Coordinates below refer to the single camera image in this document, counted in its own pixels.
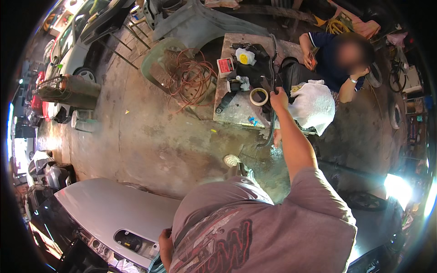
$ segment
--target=bicycle wheel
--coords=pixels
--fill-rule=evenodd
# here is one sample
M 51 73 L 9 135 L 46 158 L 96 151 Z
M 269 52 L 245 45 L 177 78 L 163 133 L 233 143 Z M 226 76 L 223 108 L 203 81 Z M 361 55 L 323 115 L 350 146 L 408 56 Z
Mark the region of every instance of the bicycle wheel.
M 399 71 L 398 73 L 390 72 L 390 75 L 388 76 L 388 83 L 390 84 L 390 89 L 395 93 L 402 92 L 407 83 L 407 75 L 403 74 L 402 77 L 400 74 L 401 71 Z

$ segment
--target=white towel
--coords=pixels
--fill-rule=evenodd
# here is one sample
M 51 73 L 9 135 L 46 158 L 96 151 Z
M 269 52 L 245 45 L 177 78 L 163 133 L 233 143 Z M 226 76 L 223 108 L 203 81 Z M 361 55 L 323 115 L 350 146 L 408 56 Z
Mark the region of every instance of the white towel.
M 315 127 L 321 136 L 329 123 L 334 120 L 335 102 L 331 91 L 323 80 L 309 80 L 301 89 L 291 93 L 296 97 L 293 104 L 288 105 L 291 116 L 303 128 Z

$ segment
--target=graphic print on shirt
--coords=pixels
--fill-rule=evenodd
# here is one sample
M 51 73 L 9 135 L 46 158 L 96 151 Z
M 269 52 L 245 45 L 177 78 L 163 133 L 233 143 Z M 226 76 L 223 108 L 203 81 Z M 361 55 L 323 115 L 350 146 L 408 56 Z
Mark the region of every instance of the graphic print on shirt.
M 231 273 L 249 259 L 252 244 L 252 220 L 243 219 L 238 227 L 218 235 L 241 208 L 224 208 L 196 224 L 173 254 L 171 273 Z

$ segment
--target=masking tape roll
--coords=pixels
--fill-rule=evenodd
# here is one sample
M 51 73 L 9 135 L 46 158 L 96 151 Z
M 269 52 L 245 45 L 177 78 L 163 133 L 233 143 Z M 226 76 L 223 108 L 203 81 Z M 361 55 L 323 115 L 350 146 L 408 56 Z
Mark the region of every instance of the masking tape roll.
M 258 91 L 263 92 L 263 93 L 266 95 L 265 100 L 263 100 L 263 101 L 261 101 L 261 102 L 256 102 L 256 101 L 253 100 L 253 95 L 254 95 L 256 92 L 258 92 Z M 250 98 L 250 101 L 251 101 L 254 105 L 256 105 L 256 106 L 263 106 L 263 105 L 266 104 L 267 101 L 269 100 L 269 94 L 267 93 L 267 91 L 266 91 L 264 88 L 259 88 L 259 87 L 258 87 L 258 88 L 254 88 L 254 89 L 250 92 L 249 98 Z

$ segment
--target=man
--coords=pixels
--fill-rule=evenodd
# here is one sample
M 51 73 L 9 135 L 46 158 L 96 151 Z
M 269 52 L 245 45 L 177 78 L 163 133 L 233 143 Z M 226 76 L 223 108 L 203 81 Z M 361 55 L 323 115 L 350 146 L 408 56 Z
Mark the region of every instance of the man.
M 172 229 L 160 238 L 169 273 L 344 272 L 357 228 L 350 209 L 317 168 L 311 144 L 287 110 L 283 88 L 271 105 L 283 127 L 291 190 L 282 204 L 249 176 L 238 157 L 224 158 L 231 178 L 192 190 Z
M 369 66 L 375 61 L 371 43 L 354 32 L 340 35 L 308 32 L 299 37 L 299 43 L 305 67 L 315 69 L 329 89 L 339 94 L 340 102 L 352 101 L 354 93 L 363 86 Z M 319 48 L 315 67 L 311 46 Z

